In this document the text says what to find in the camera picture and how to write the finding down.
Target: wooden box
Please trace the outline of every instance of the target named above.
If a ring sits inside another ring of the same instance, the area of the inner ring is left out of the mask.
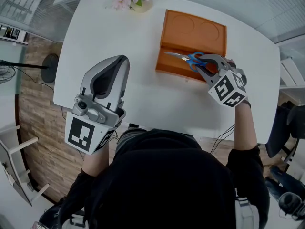
[[[185,61],[164,52],[193,54],[194,52],[226,55],[226,26],[186,13],[166,10],[156,71],[204,81]],[[207,69],[217,72],[216,65]]]

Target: black chair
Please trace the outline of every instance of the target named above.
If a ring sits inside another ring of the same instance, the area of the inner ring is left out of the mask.
[[[297,139],[292,150],[285,146],[290,134]],[[296,106],[290,101],[283,103],[276,109],[271,134],[265,145],[268,156],[272,158],[284,150],[287,154],[284,162],[287,162],[295,153],[300,138],[305,139],[305,106]]]
[[[305,139],[305,106],[294,106],[289,111],[287,124],[293,138]]]

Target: scissors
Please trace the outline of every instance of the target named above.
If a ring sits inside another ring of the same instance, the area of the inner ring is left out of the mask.
[[[206,62],[203,62],[200,59],[196,58],[196,55],[198,55],[198,54],[201,56],[204,55],[204,53],[202,53],[202,52],[195,52],[195,53],[189,54],[189,55],[183,55],[183,54],[174,53],[174,52],[164,52],[164,53],[186,61],[189,64],[191,70],[195,71],[195,72],[198,72],[198,70],[196,70],[196,68],[193,68],[193,65],[195,65],[195,66],[201,65],[204,67],[206,65]]]

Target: floor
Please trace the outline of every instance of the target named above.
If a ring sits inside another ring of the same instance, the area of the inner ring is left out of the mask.
[[[51,43],[38,37],[28,38],[28,49],[25,63],[41,65],[49,53],[60,56],[62,43]],[[25,70],[33,80],[42,82],[40,71],[36,69]],[[27,140],[34,136],[39,141],[24,149],[25,157],[32,177],[38,182],[39,187],[49,183],[50,187],[45,195],[54,201],[67,195],[71,184],[81,170],[82,156],[76,149],[64,142],[66,109],[61,111],[60,106],[53,103],[53,91],[42,84],[34,83],[28,76],[23,75],[21,81],[21,94],[19,95],[19,118],[21,125],[21,138]],[[279,102],[287,101],[287,96],[281,95]],[[122,123],[117,129],[121,135],[128,124]],[[210,152],[215,139],[195,137],[203,150]],[[288,148],[294,146],[295,140],[290,139]],[[110,160],[115,154],[115,140],[110,142]],[[233,141],[222,141],[214,152],[214,156],[224,165],[233,148]],[[285,168],[279,153],[274,158],[269,158],[264,145],[260,146],[261,159],[264,165],[264,176],[269,175],[269,167],[273,164]]]

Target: scissors blade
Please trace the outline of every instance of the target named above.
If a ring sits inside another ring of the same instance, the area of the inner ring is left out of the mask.
[[[174,52],[164,52],[165,54],[168,54],[170,56],[174,56],[176,58],[182,59],[184,61],[190,60],[189,56],[179,54],[179,53],[174,53]]]

